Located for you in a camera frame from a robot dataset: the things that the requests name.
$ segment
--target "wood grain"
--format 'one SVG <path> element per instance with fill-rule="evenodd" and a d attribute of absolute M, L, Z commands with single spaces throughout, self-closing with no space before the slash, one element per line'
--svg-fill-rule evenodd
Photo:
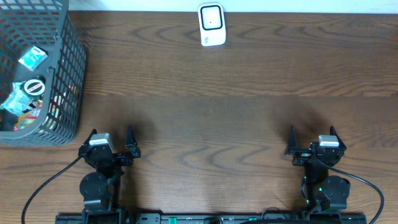
<path fill-rule="evenodd" d="M 306 146 L 329 125 L 348 146 L 336 166 L 384 192 L 378 223 L 398 214 L 398 20 L 395 15 L 227 13 L 227 43 L 200 45 L 195 13 L 71 12 L 90 59 L 80 128 L 63 147 L 0 149 L 1 223 L 77 156 L 90 131 L 124 150 L 133 124 L 142 158 L 121 203 L 165 213 L 290 210 L 302 167 L 283 155 L 291 124 Z M 28 223 L 80 212 L 80 161 L 46 186 Z M 377 193 L 351 181 L 349 212 L 372 219 Z"/>

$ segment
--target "white wall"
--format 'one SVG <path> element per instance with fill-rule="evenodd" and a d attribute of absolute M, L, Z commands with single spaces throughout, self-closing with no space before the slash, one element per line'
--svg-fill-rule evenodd
<path fill-rule="evenodd" d="M 194 12 L 206 0 L 69 0 L 70 10 Z M 226 12 L 398 13 L 398 0 L 218 0 Z"/>

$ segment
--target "gray plastic basket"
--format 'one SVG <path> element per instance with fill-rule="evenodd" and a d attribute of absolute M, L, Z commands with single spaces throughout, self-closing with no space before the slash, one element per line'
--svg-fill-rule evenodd
<path fill-rule="evenodd" d="M 0 0 L 0 102 L 12 91 L 12 82 L 45 77 L 42 110 L 31 125 L 13 131 L 17 116 L 1 111 L 0 144 L 56 146 L 76 135 L 86 52 L 68 6 L 68 0 Z M 31 72 L 18 59 L 33 45 L 49 57 Z"/>

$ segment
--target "white plug-in device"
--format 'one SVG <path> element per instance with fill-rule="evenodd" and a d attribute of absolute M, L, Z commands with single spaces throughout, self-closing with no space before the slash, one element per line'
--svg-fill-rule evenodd
<path fill-rule="evenodd" d="M 198 9 L 201 44 L 221 45 L 226 40 L 223 7 L 218 3 L 203 4 Z"/>

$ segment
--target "black cable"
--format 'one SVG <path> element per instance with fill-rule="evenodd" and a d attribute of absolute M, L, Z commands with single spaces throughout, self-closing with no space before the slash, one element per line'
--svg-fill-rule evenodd
<path fill-rule="evenodd" d="M 33 198 L 38 194 L 38 192 L 40 192 L 43 187 L 45 187 L 48 183 L 51 182 L 51 180 L 57 178 L 59 175 L 63 174 L 65 171 L 67 171 L 69 168 L 71 168 L 73 165 L 75 165 L 79 159 L 81 159 L 81 157 L 78 157 L 77 159 L 75 159 L 71 164 L 69 164 L 67 167 L 65 167 L 63 170 L 61 170 L 60 172 L 58 172 L 58 174 L 55 174 L 54 176 L 52 176 L 51 178 L 49 178 L 46 182 L 44 182 L 33 194 L 32 196 L 30 196 L 29 200 L 26 202 L 25 207 L 22 211 L 22 215 L 21 215 L 21 223 L 25 224 L 25 214 L 27 211 L 27 207 L 29 206 L 29 204 L 32 202 Z"/>
<path fill-rule="evenodd" d="M 284 219 L 263 219 L 242 222 L 241 224 L 327 224 L 327 222 L 315 222 L 306 220 L 284 220 Z"/>
<path fill-rule="evenodd" d="M 285 217 L 285 219 L 288 219 L 287 216 L 285 215 L 285 213 L 282 212 L 282 210 L 279 209 L 279 208 L 277 208 L 277 207 L 269 207 L 269 208 L 267 208 L 267 209 L 266 209 L 265 211 L 263 211 L 263 213 L 261 214 L 261 219 L 264 219 L 264 216 L 266 215 L 266 213 L 267 213 L 269 210 L 271 210 L 271 209 L 278 210 L 278 211 Z"/>
<path fill-rule="evenodd" d="M 383 208 L 384 208 L 384 196 L 383 196 L 383 193 L 381 192 L 381 190 L 380 190 L 378 187 L 376 187 L 374 184 L 370 183 L 370 182 L 367 181 L 367 180 L 364 180 L 364 179 L 362 179 L 362 178 L 360 178 L 360 177 L 357 177 L 357 176 L 355 176 L 355 175 L 353 175 L 353 174 L 349 174 L 349 173 L 347 173 L 347 172 L 338 170 L 338 169 L 336 169 L 336 168 L 333 168 L 333 167 L 331 167 L 331 166 L 328 166 L 328 165 L 324 164 L 321 160 L 319 160 L 319 158 L 317 157 L 316 154 L 314 154 L 314 155 L 315 155 L 315 159 L 316 159 L 323 167 L 325 167 L 325 168 L 327 168 L 327 169 L 330 169 L 330 170 L 332 170 L 332 171 L 335 171 L 336 173 L 346 175 L 347 177 L 351 177 L 351 178 L 354 178 L 354 179 L 356 179 L 356 180 L 359 180 L 360 182 L 365 183 L 365 184 L 367 184 L 368 186 L 372 187 L 377 193 L 379 193 L 379 195 L 380 195 L 380 207 L 379 207 L 379 210 L 377 211 L 377 213 L 376 213 L 376 215 L 373 217 L 373 219 L 369 222 L 369 224 L 373 224 L 373 223 L 379 218 L 379 216 L 380 216 L 380 214 L 381 214 L 381 212 L 383 211 Z"/>

